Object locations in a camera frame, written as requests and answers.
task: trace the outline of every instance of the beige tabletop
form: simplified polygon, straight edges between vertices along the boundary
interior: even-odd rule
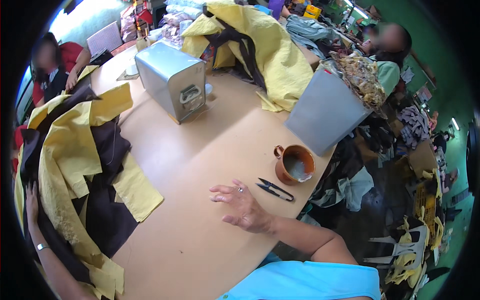
[[[115,56],[91,75],[100,94],[125,81],[135,47]],[[125,292],[119,299],[215,299],[245,278],[271,251],[277,240],[223,223],[234,212],[227,204],[209,201],[209,188],[232,185],[237,178],[250,187],[270,213],[296,217],[323,174],[333,150],[315,156],[311,180],[286,186],[275,176],[276,145],[303,144],[285,126],[288,113],[261,109],[255,85],[227,74],[207,82],[216,99],[177,125],[143,89],[128,81],[133,108],[120,116],[121,135],[165,201],[139,224],[113,256],[125,268]],[[255,186],[266,179],[295,196],[287,202]]]

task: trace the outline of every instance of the scissors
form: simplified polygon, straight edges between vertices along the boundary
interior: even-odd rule
[[[292,202],[294,200],[294,197],[292,194],[290,194],[289,192],[286,192],[284,191],[283,189],[277,187],[276,185],[274,185],[273,183],[269,182],[269,181],[266,181],[265,179],[261,179],[259,178],[264,184],[261,184],[261,183],[256,183],[256,185],[258,185],[259,187],[261,187],[262,189],[264,189],[265,191],[269,192],[270,194],[272,195],[275,195],[277,197],[279,197],[280,199],[283,199],[283,200],[287,200],[289,202]],[[273,190],[269,189],[270,187],[276,189],[276,190],[279,190],[281,192],[284,192],[285,194],[287,194],[288,196],[291,197],[291,199],[285,197],[285,196],[282,196],[276,192],[274,192]]]

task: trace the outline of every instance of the silver bangle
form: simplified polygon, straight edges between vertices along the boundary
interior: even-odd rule
[[[49,247],[48,244],[38,244],[38,245],[36,246],[36,248],[37,248],[39,251],[42,250],[42,249],[45,249],[45,248],[49,248],[49,249],[50,249],[50,247]]]

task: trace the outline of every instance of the mug handle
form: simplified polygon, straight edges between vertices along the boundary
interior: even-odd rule
[[[273,150],[273,155],[275,155],[275,157],[277,159],[282,159],[282,154],[283,154],[283,147],[278,145],[278,146],[275,146],[275,149]]]

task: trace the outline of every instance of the orange mug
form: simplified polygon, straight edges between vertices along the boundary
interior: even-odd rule
[[[273,154],[278,159],[275,165],[276,176],[286,185],[305,182],[315,173],[313,155],[303,146],[290,145],[283,149],[278,145]]]

